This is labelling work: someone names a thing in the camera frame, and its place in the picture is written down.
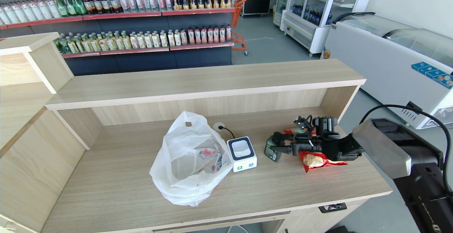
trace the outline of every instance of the cable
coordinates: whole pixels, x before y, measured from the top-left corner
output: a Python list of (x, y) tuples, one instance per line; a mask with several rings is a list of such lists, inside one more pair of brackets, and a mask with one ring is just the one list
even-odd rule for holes
[(231, 130), (228, 130), (227, 128), (225, 128), (223, 126), (219, 126), (219, 130), (222, 130), (222, 129), (229, 131), (231, 133), (231, 135), (233, 136), (233, 139), (235, 139), (234, 134), (231, 132)]
[(376, 109), (380, 109), (382, 107), (397, 107), (399, 109), (407, 109), (407, 110), (411, 110), (417, 114), (421, 114), (421, 115), (424, 115), (426, 117), (428, 117), (429, 119), (433, 120), (435, 123), (437, 123), (439, 125), (440, 128), (442, 128), (443, 132), (445, 133), (445, 137), (447, 138), (447, 149), (445, 151), (445, 159), (444, 159), (444, 162), (443, 162), (443, 173), (442, 173), (442, 180), (443, 180), (443, 187), (445, 189), (445, 191), (449, 194), (451, 193), (451, 190), (450, 190), (450, 185), (448, 185), (448, 179), (447, 179), (447, 165), (448, 165), (448, 158), (450, 156), (450, 142), (451, 142), (451, 136), (450, 136), (450, 132), (448, 132), (448, 129), (447, 127), (440, 121), (438, 120), (437, 118), (435, 118), (434, 116), (428, 114), (428, 113), (425, 113), (421, 110), (418, 110), (418, 109), (413, 109), (411, 107), (406, 107), (406, 106), (401, 106), (401, 105), (392, 105), (392, 104), (388, 104), (388, 105), (380, 105), (380, 106), (377, 106), (377, 107), (373, 107), (372, 109), (370, 109), (364, 116), (363, 118), (361, 119), (360, 123), (364, 122), (364, 120), (368, 117), (368, 115), (375, 111)]

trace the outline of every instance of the freezer sticker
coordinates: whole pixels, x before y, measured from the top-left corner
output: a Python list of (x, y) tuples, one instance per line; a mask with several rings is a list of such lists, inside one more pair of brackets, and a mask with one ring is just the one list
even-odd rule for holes
[(411, 67), (420, 72), (421, 74), (425, 75), (426, 77), (440, 83), (441, 85), (445, 86), (448, 89), (451, 89), (453, 86), (453, 76), (439, 70), (431, 65), (427, 64), (426, 62), (419, 62), (416, 64), (412, 64)]

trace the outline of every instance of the refrigerator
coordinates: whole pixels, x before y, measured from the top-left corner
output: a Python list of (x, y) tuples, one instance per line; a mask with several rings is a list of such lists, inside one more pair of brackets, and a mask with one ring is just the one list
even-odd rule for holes
[[(453, 122), (453, 39), (374, 13), (333, 22), (322, 59), (336, 58), (367, 81), (361, 87), (383, 104), (422, 110)], [(406, 109), (390, 109), (416, 129), (437, 124)]]
[(309, 51), (322, 52), (332, 20), (350, 12), (362, 12), (369, 0), (287, 0), (280, 29)]

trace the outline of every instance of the wall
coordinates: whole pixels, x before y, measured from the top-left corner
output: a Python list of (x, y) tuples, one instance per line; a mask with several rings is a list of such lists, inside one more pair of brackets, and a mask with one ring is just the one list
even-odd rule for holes
[(453, 0), (369, 0), (367, 11), (453, 38)]

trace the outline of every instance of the glass door fridge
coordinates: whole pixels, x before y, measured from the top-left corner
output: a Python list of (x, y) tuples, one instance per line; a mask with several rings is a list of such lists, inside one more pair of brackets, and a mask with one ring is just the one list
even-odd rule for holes
[(309, 50), (321, 53), (330, 24), (347, 12), (362, 12), (369, 0), (288, 0), (280, 29)]

